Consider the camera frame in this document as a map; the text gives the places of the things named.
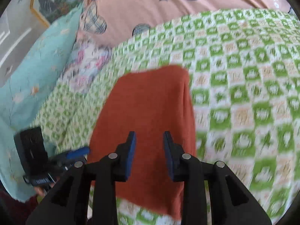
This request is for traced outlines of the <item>person's left hand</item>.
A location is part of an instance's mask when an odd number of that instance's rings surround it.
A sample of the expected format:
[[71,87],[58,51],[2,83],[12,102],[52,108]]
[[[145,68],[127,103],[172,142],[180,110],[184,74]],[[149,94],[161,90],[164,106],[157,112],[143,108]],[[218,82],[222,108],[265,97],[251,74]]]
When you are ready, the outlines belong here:
[[37,193],[37,195],[41,197],[45,197],[48,191],[46,189],[53,188],[55,183],[46,184],[43,186],[34,186],[34,191]]

